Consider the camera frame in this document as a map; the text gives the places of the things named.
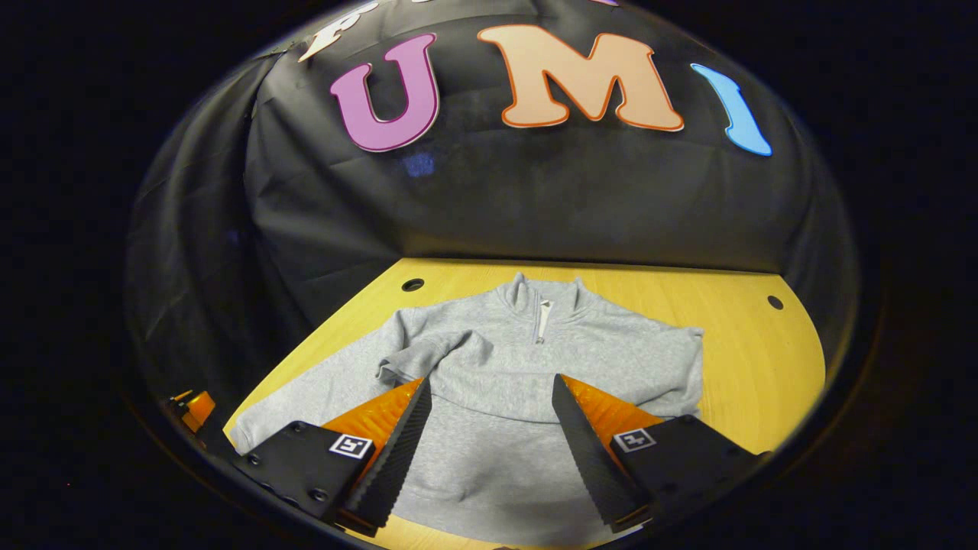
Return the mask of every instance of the foam letter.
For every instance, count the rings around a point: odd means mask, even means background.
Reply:
[[[510,126],[553,126],[567,120],[570,109],[554,101],[549,76],[591,120],[604,116],[617,81],[623,101],[615,114],[622,121],[656,130],[683,129],[683,118],[673,111],[652,63],[652,49],[642,42],[602,33],[585,58],[531,24],[493,26],[478,38],[496,44],[506,60],[513,103],[503,111],[503,122]]]
[[[702,74],[713,86],[717,95],[720,96],[720,103],[727,110],[727,118],[731,122],[731,125],[727,126],[727,137],[741,149],[769,157],[772,153],[771,145],[761,135],[761,129],[757,127],[757,120],[751,114],[747,103],[743,101],[743,96],[740,95],[740,86],[737,86],[736,82],[728,76],[702,65],[694,63],[690,67]]]
[[[309,49],[306,50],[306,53],[302,54],[302,57],[299,58],[299,62],[300,63],[304,62],[305,60],[311,58],[312,56],[316,55],[318,52],[323,50],[323,48],[326,48],[327,46],[339,40],[339,36],[337,35],[338,32],[340,32],[341,30],[346,30],[349,27],[353,26],[353,24],[355,24],[360,20],[360,14],[366,14],[367,12],[371,11],[373,8],[377,6],[378,6],[377,2],[371,2],[370,4],[357,8],[356,10],[353,10],[349,14],[346,14],[345,16],[339,18],[338,20],[324,26],[322,30],[316,33],[316,36],[313,38],[312,44],[309,45]]]
[[[393,120],[380,120],[367,89],[371,65],[361,65],[333,83],[330,92],[339,101],[346,131],[361,149],[373,152],[404,147],[422,137],[438,116],[438,86],[431,71],[427,48],[434,34],[422,34],[394,46],[383,58],[396,62],[408,105]]]

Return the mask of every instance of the zipper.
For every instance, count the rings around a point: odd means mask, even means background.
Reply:
[[[551,302],[548,299],[540,302],[540,321],[537,323],[537,344],[544,342],[544,331],[547,330],[547,319],[550,317]]]

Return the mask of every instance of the gray sweatshirt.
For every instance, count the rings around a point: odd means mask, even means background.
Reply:
[[[428,376],[432,406],[393,514],[514,545],[608,539],[551,406],[561,373],[669,419],[696,414],[702,329],[643,317],[573,283],[511,283],[398,310],[249,407],[245,454],[294,420],[322,425]]]

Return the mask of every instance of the pink letter u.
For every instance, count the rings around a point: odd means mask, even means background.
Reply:
[[[367,89],[370,64],[351,70],[333,83],[330,92],[339,101],[346,131],[361,149],[379,153],[404,147],[422,137],[434,123],[438,116],[438,85],[427,54],[434,40],[434,34],[422,34],[394,46],[383,56],[401,69],[408,99],[404,112],[393,120],[380,120],[374,115]]]

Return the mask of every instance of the orange letter m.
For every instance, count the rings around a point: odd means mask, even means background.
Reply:
[[[591,120],[604,116],[617,81],[623,101],[615,114],[622,121],[656,130],[683,129],[683,118],[673,110],[652,63],[652,49],[642,42],[602,33],[585,58],[532,24],[489,27],[478,39],[496,44],[506,60],[512,105],[503,111],[503,122],[510,126],[553,126],[567,120],[570,109],[554,101],[549,76]]]

